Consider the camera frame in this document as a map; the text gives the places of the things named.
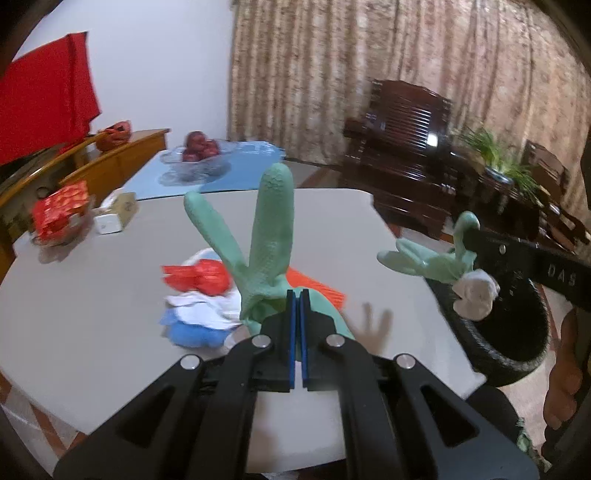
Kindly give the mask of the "person's right hand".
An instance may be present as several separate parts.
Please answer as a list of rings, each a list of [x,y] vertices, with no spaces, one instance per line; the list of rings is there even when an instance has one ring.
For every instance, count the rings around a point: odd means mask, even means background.
[[[549,388],[544,402],[543,417],[548,427],[558,430],[577,410],[575,394],[582,383],[582,372],[575,356],[578,337],[576,310],[564,318],[556,363],[549,377]]]

